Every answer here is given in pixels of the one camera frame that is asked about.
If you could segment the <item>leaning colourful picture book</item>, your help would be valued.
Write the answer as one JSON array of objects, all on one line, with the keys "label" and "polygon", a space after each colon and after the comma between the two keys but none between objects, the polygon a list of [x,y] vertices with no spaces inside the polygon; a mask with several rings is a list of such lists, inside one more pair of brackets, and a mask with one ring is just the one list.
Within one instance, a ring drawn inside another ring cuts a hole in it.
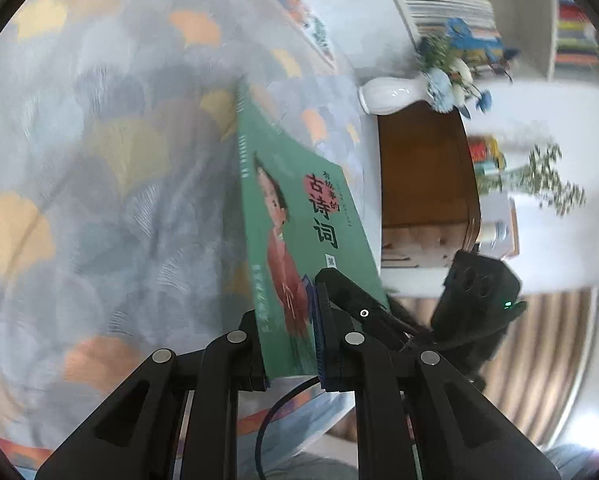
[{"label": "leaning colourful picture book", "polygon": [[301,34],[313,51],[331,68],[337,67],[336,55],[321,18],[304,0],[270,0],[284,18]]}]

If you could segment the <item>brown wooden cabinet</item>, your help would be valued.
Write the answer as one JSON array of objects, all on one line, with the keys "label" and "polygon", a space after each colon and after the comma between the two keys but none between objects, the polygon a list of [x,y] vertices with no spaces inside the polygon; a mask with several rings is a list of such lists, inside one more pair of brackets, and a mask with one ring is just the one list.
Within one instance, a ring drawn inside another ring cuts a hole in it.
[{"label": "brown wooden cabinet", "polygon": [[477,240],[482,216],[460,114],[419,101],[377,119],[382,171],[381,266],[448,268]]}]

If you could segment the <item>white bookshelf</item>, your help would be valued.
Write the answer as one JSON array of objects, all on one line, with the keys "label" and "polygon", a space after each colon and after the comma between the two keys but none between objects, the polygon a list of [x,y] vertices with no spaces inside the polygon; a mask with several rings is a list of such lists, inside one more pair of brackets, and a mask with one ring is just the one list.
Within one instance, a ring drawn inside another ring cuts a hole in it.
[{"label": "white bookshelf", "polygon": [[396,0],[411,37],[453,28],[482,75],[599,84],[599,32],[576,0]]}]

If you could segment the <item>green leafy plant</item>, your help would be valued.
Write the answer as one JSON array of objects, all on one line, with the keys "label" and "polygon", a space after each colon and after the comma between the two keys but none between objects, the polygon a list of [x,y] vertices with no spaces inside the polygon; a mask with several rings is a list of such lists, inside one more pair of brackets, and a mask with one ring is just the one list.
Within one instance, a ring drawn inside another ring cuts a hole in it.
[{"label": "green leafy plant", "polygon": [[587,203],[585,189],[563,180],[557,170],[562,159],[561,148],[556,143],[535,145],[524,166],[495,174],[478,174],[477,191],[481,195],[491,192],[523,194],[534,197],[540,208],[552,208],[562,218]]}]

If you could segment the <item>white vase with flowers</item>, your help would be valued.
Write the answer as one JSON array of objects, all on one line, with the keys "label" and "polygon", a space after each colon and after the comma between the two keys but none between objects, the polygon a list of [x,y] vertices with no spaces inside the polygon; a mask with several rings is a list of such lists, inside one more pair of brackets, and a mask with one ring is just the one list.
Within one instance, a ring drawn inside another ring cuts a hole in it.
[{"label": "white vase with flowers", "polygon": [[519,54],[499,38],[476,35],[461,18],[450,18],[442,32],[419,43],[417,76],[371,79],[358,89],[359,102],[365,114],[375,116],[392,115],[420,101],[438,114],[458,112],[469,119],[471,107],[486,114],[493,107],[493,95],[477,81],[512,81],[511,65]]}]

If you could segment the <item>green cover book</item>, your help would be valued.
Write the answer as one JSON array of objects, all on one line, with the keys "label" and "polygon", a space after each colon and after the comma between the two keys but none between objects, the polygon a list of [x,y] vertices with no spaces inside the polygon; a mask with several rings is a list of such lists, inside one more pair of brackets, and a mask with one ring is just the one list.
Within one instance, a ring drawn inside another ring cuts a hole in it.
[{"label": "green cover book", "polygon": [[387,298],[341,167],[275,125],[245,79],[237,137],[247,262],[264,367],[271,379],[316,374],[316,276],[346,275]]}]

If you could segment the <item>patterned tablecloth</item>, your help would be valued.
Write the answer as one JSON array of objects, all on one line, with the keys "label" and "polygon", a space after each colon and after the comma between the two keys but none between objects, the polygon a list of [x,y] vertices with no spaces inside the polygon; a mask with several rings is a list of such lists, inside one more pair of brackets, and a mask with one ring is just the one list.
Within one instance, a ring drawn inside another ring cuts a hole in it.
[{"label": "patterned tablecloth", "polygon": [[379,247],[357,78],[269,0],[26,0],[0,33],[0,448],[23,476],[150,352],[249,309],[242,78],[342,167]]}]

